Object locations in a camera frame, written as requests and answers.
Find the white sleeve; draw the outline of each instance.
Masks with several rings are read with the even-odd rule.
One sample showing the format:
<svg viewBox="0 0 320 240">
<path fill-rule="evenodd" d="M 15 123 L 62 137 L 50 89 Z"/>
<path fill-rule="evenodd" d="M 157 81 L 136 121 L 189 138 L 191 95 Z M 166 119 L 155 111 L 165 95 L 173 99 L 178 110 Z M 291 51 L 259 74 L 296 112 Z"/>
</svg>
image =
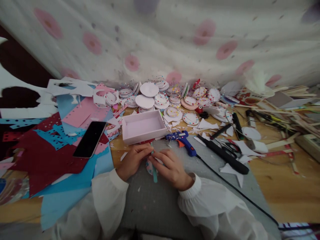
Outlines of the white sleeve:
<svg viewBox="0 0 320 240">
<path fill-rule="evenodd" d="M 128 186 L 115 169 L 92 179 L 92 192 L 54 225 L 53 240 L 110 239 L 120 224 Z"/>
<path fill-rule="evenodd" d="M 246 204 L 223 185 L 192 173 L 193 186 L 179 192 L 178 205 L 205 239 L 273 239 Z"/>
</svg>

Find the blue glue gun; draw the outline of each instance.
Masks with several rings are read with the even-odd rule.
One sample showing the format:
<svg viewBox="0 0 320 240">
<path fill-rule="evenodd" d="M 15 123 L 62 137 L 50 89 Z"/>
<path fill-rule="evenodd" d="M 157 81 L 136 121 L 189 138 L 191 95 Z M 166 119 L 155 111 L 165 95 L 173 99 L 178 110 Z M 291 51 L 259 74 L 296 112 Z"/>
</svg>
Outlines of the blue glue gun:
<svg viewBox="0 0 320 240">
<path fill-rule="evenodd" d="M 189 136 L 187 131 L 170 133 L 165 136 L 165 139 L 168 141 L 176 140 L 179 143 L 179 148 L 185 147 L 188 151 L 188 155 L 190 157 L 195 157 L 197 155 L 196 150 L 193 146 L 188 142 L 187 137 Z"/>
</svg>

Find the black cable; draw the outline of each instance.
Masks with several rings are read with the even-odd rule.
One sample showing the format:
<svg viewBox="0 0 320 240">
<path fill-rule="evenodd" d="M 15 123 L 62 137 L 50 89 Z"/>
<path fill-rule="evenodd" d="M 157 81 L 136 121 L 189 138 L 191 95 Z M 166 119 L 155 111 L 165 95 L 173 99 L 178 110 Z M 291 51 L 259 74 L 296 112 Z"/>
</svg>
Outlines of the black cable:
<svg viewBox="0 0 320 240">
<path fill-rule="evenodd" d="M 216 174 L 220 179 L 222 179 L 225 183 L 227 183 L 230 187 L 232 187 L 234 190 L 236 190 L 238 193 L 241 194 L 245 199 L 247 199 L 250 203 L 252 203 L 256 208 L 258 208 L 261 212 L 263 212 L 267 217 L 269 217 L 277 226 L 279 226 L 279 223 L 277 220 L 275 220 L 269 213 L 267 213 L 265 210 L 263 210 L 261 207 L 259 207 L 257 204 L 255 204 L 251 199 L 249 199 L 246 195 L 244 195 L 242 192 L 240 192 L 236 187 L 234 187 L 231 183 L 229 183 L 227 180 L 225 180 L 220 174 L 218 174 L 215 170 L 213 170 L 198 154 L 196 156 L 199 158 L 214 174 Z M 319 223 L 309 225 L 309 226 L 301 226 L 301 227 L 278 227 L 281 231 L 291 231 L 291 230 L 303 230 L 303 229 L 312 229 L 315 227 L 320 227 Z"/>
<path fill-rule="evenodd" d="M 225 180 L 220 174 L 218 174 L 215 170 L 213 170 L 198 154 L 196 156 L 199 158 L 212 172 L 214 172 L 219 178 L 221 178 L 225 183 L 227 183 L 230 187 L 232 187 L 234 190 L 236 190 L 238 193 L 240 193 L 245 199 L 247 199 L 249 202 L 251 202 L 256 208 L 258 208 L 261 212 L 263 212 L 265 215 L 267 215 L 277 226 L 279 226 L 279 223 L 277 220 L 275 220 L 269 213 L 267 213 L 265 210 L 263 210 L 261 207 L 259 207 L 257 204 L 255 204 L 251 199 L 249 199 L 246 195 L 244 195 L 242 192 L 240 192 L 236 187 L 234 187 L 231 183 L 229 183 L 227 180 Z"/>
</svg>

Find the white curtain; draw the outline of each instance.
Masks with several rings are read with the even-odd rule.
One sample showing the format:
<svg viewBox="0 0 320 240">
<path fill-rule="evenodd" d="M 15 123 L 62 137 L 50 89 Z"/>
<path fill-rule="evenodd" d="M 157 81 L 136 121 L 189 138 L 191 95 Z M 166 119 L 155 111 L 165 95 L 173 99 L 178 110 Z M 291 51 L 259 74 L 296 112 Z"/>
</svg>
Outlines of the white curtain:
<svg viewBox="0 0 320 240">
<path fill-rule="evenodd" d="M 251 67 L 268 85 L 320 82 L 320 2 L 2 0 L 0 21 L 55 77 L 115 83 L 201 79 Z"/>
</svg>

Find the smartphone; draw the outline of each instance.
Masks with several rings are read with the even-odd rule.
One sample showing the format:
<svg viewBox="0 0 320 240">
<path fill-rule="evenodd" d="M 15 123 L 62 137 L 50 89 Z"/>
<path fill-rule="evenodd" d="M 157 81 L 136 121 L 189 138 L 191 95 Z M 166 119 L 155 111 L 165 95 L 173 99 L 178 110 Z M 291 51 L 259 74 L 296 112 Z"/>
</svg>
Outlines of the smartphone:
<svg viewBox="0 0 320 240">
<path fill-rule="evenodd" d="M 73 153 L 74 157 L 91 158 L 106 128 L 106 122 L 91 122 L 79 145 Z"/>
</svg>

